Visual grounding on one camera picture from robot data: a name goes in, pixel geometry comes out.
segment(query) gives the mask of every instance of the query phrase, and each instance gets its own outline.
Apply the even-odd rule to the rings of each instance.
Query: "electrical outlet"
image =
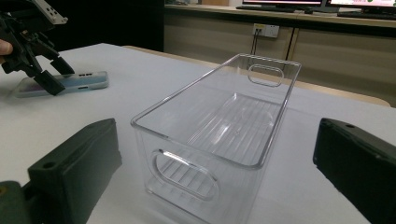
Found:
[[[272,38],[277,38],[277,34],[279,32],[279,26],[276,25],[266,25],[260,23],[253,24],[253,35],[262,35],[268,36]]]

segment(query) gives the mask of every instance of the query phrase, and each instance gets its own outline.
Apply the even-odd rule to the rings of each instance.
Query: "plastic storage container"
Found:
[[[133,118],[147,191],[204,223],[245,223],[300,68],[238,54]]]

